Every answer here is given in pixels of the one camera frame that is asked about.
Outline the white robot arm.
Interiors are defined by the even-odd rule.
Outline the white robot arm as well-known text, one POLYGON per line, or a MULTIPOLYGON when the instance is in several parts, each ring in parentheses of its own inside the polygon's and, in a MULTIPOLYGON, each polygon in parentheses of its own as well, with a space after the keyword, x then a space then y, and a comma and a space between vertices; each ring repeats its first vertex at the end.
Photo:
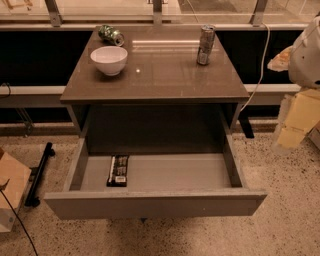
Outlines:
POLYGON ((272 150, 287 154, 296 149, 320 121, 320 15, 298 36, 292 46, 267 65, 273 71, 288 71, 292 83, 301 87, 281 101, 272 150))

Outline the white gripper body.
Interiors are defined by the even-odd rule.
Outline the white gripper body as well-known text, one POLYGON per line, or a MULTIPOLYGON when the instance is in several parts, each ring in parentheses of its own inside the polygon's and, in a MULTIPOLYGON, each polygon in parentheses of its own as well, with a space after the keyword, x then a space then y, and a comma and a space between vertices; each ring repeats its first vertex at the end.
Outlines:
POLYGON ((306 89, 281 101, 271 149, 285 155, 296 149, 320 121, 320 91, 306 89))

